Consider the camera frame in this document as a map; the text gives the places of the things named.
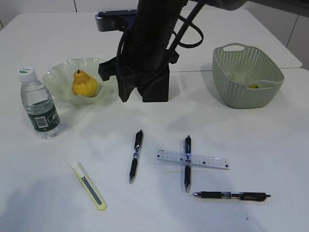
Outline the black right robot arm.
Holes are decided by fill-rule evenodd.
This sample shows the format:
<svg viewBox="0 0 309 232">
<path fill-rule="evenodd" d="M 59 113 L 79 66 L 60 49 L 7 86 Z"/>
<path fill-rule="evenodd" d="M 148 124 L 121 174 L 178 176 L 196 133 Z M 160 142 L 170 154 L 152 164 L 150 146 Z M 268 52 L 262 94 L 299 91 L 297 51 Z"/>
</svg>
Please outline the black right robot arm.
<svg viewBox="0 0 309 232">
<path fill-rule="evenodd" d="M 118 95 L 122 102 L 137 89 L 143 102 L 169 100 L 169 64 L 178 61 L 176 47 L 194 48 L 202 42 L 183 44 L 181 38 L 188 29 L 202 31 L 192 21 L 209 5 L 233 11 L 243 0 L 198 0 L 187 18 L 181 16 L 185 0 L 140 0 L 136 10 L 99 12 L 96 23 L 99 31 L 123 33 L 114 58 L 101 63 L 98 73 L 103 81 L 116 76 Z"/>
</svg>

